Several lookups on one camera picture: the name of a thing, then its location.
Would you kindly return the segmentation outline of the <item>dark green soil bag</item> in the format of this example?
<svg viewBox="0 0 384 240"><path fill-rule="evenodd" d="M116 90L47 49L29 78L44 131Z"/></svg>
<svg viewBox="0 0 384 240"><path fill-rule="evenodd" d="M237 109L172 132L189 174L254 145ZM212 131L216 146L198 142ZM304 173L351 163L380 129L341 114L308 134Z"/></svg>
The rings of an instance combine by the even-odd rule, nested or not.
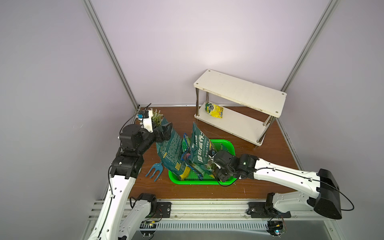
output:
<svg viewBox="0 0 384 240"><path fill-rule="evenodd" d="M171 171L179 181L188 177L191 168L182 160L182 138L172 128L170 139L156 143L157 153L164 167Z"/></svg>

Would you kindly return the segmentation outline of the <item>green yellow large fertilizer bag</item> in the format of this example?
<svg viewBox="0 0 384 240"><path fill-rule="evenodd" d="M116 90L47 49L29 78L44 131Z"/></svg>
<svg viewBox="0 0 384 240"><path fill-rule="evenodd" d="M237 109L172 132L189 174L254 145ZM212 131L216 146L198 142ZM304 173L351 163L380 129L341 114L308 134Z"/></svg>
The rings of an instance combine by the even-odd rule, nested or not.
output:
<svg viewBox="0 0 384 240"><path fill-rule="evenodd" d="M193 123L190 146L190 163L198 180L202 181L204 176L212 177L218 165L214 162L217 149L212 141Z"/></svg>

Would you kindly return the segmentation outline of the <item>colourful flower fertilizer bag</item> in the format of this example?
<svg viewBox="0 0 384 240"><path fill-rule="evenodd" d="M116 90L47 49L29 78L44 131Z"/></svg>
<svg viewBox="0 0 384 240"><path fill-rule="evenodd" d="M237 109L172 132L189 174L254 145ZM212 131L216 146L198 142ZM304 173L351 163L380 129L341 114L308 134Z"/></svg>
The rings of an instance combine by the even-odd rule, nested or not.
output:
<svg viewBox="0 0 384 240"><path fill-rule="evenodd" d="M202 168L195 164L193 161L193 156L191 153L191 139L190 137L184 133L182 139L182 160L191 168L191 170L197 175L198 180L202 181L204 179L204 172Z"/></svg>

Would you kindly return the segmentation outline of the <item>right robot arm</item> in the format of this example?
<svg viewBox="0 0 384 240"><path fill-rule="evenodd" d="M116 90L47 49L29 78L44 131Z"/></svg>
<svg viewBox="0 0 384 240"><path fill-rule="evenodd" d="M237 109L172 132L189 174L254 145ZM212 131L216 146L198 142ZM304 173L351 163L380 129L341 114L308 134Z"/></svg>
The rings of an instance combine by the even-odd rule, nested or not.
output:
<svg viewBox="0 0 384 240"><path fill-rule="evenodd" d="M329 219L342 219L340 188L329 170L300 171L248 154L236 157L224 150L218 152L211 150L208 156L217 166L214 177L218 182L224 183L229 178L251 179L272 182L293 189L294 192L288 194L268 194L265 212L271 215L279 216L290 211L312 210Z"/></svg>

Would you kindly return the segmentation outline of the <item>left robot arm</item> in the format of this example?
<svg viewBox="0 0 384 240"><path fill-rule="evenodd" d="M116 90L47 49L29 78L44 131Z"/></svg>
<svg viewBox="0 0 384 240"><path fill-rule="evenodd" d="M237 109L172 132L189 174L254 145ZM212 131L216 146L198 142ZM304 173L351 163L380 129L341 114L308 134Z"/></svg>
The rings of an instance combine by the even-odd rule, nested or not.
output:
<svg viewBox="0 0 384 240"><path fill-rule="evenodd" d="M108 192L101 213L89 238L91 240L130 240L141 223L157 211L157 199L152 194L140 194L132 210L124 217L130 192L144 163L144 153L153 143L171 138L172 123L150 132L137 124L122 127L121 145L108 172Z"/></svg>

